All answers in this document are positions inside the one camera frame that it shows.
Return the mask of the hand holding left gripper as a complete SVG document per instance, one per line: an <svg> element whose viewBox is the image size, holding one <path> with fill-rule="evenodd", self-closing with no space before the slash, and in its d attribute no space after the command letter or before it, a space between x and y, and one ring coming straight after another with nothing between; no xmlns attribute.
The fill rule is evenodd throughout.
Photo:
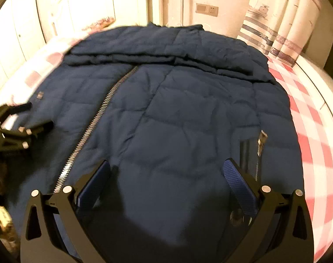
<svg viewBox="0 0 333 263"><path fill-rule="evenodd" d="M20 251L20 240L13 220L5 207L0 205L0 241L13 256Z"/></svg>

